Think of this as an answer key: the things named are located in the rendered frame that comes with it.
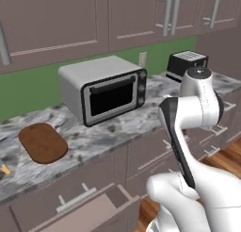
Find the brown wooden cutting board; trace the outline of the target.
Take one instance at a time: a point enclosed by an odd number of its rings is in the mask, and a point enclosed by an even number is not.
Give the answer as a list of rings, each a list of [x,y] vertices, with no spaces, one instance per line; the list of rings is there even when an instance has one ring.
[[[23,128],[19,141],[33,161],[50,164],[68,152],[67,142],[47,123],[37,123]]]

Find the black glass toaster oven door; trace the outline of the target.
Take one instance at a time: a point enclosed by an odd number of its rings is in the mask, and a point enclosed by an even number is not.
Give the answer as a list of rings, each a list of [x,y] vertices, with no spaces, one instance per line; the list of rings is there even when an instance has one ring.
[[[89,88],[91,87],[102,87],[128,79],[131,76],[136,78],[136,81],[132,84],[97,94],[93,94],[89,91]],[[137,73],[113,76],[97,82],[90,82],[86,84],[81,89],[84,125],[93,126],[136,108],[138,98],[137,88]]]

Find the taupe drawer front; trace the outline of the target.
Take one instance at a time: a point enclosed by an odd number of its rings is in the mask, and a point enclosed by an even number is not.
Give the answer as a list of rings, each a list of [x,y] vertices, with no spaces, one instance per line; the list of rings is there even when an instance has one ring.
[[[114,181],[114,156],[95,158],[69,174],[63,175],[36,191],[18,198],[10,211],[20,232],[28,232],[57,215],[59,195],[68,203],[87,191],[99,190]]]
[[[126,182],[126,190],[132,195],[140,197],[147,194],[146,182],[151,175],[168,173],[169,171],[177,172],[179,170],[177,163],[174,160],[164,160],[155,163],[143,172],[135,175]]]
[[[163,140],[168,141],[168,137],[162,128],[157,128],[128,144],[128,178],[138,174],[152,162],[171,151],[166,148]]]

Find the silver toaster oven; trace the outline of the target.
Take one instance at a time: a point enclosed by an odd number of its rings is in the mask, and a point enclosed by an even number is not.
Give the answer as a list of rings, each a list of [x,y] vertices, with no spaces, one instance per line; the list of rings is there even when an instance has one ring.
[[[137,73],[138,86],[144,85],[146,87],[147,76],[145,79],[141,79],[139,77],[141,71],[146,70],[130,61],[116,56],[97,58],[62,66],[58,69],[58,80],[62,101],[80,123],[84,124],[81,89],[86,84],[113,76]],[[145,95],[146,89],[144,92],[138,92],[138,98],[145,98]],[[134,109],[140,108],[143,105],[137,103],[137,107]]]

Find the black toaster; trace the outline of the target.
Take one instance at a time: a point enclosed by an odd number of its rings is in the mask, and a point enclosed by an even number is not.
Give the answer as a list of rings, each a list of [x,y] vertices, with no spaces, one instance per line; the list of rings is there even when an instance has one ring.
[[[176,82],[181,83],[185,71],[190,67],[206,67],[208,57],[204,54],[186,50],[174,53],[169,56],[166,76]]]

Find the open taupe drawer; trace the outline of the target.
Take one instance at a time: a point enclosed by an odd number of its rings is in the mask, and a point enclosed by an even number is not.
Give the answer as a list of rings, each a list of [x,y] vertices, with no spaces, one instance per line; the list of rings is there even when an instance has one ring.
[[[139,196],[118,185],[41,232],[134,232],[138,209]]]

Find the white wall outlet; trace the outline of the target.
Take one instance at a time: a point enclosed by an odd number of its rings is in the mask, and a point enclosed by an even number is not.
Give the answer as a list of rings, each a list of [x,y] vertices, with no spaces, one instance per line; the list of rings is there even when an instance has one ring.
[[[138,65],[144,68],[146,66],[146,60],[147,60],[147,52],[140,53]]]

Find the wide taupe wall cupboard door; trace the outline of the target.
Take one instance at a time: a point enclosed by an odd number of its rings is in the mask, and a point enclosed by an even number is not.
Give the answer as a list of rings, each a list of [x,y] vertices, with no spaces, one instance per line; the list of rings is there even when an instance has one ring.
[[[0,74],[108,51],[107,0],[0,0],[11,63]]]

